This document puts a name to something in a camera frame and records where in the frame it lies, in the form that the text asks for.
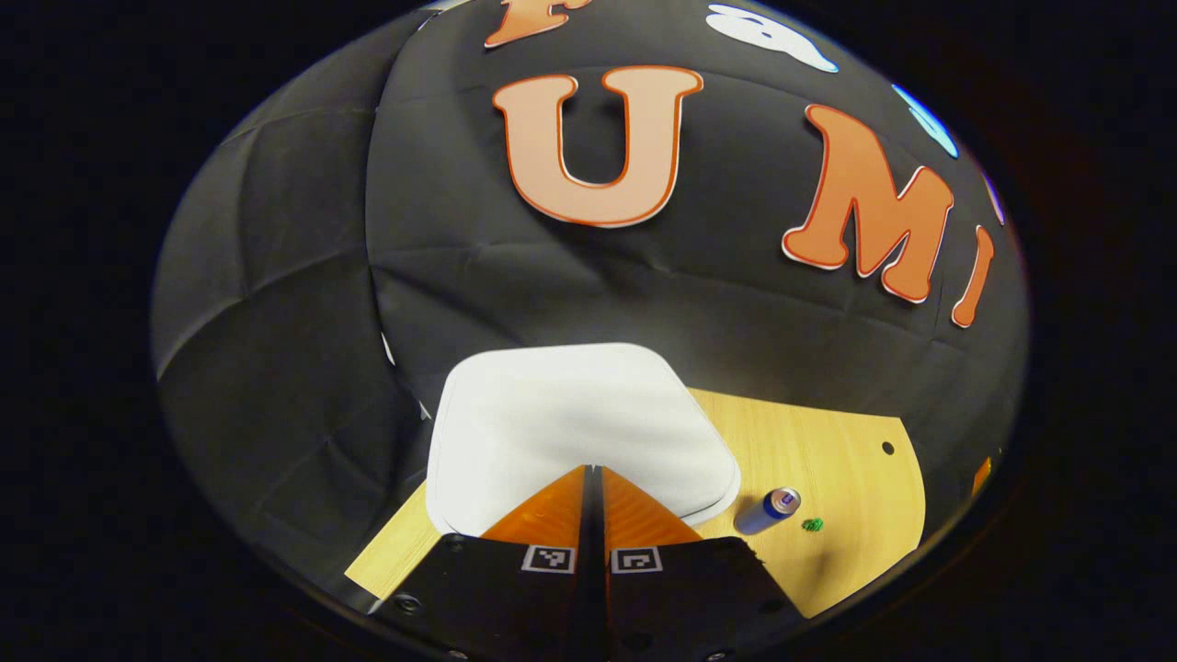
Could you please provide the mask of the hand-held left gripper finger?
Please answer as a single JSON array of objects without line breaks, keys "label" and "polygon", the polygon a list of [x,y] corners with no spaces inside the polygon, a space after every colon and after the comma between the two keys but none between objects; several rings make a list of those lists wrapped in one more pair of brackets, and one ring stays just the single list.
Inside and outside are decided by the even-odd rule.
[{"label": "hand-held left gripper finger", "polygon": [[611,468],[600,497],[612,661],[749,661],[806,625],[747,541],[703,537]]},{"label": "hand-held left gripper finger", "polygon": [[373,618],[448,661],[593,661],[596,469],[564,474],[483,536],[444,535]]}]

